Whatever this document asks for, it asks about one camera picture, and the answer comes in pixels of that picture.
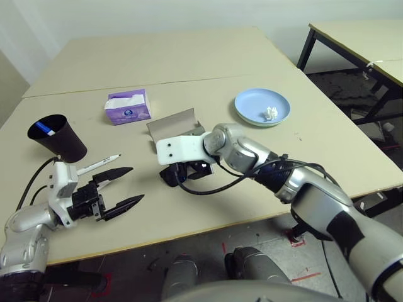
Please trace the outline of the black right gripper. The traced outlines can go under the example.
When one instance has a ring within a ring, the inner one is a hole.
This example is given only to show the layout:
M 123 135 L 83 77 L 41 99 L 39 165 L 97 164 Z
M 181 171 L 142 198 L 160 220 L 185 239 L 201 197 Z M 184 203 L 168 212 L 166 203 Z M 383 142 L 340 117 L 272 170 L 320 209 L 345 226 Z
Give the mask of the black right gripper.
M 201 179 L 213 174 L 212 165 L 202 160 L 186 162 L 185 167 L 187 178 L 191 180 Z

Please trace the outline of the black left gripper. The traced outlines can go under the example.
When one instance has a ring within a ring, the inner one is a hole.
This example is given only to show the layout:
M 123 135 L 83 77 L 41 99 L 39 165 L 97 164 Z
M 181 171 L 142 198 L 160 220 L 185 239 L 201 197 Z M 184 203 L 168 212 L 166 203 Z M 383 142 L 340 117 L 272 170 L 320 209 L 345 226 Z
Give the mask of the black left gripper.
M 133 208 L 145 196 L 144 194 L 127 198 L 107 211 L 103 202 L 103 197 L 98 190 L 107 186 L 125 174 L 131 172 L 133 167 L 119 167 L 109 169 L 93 176 L 85 186 L 79 187 L 72 194 L 72 205 L 67 208 L 67 212 L 72 221 L 94 216 L 96 221 L 109 221 Z

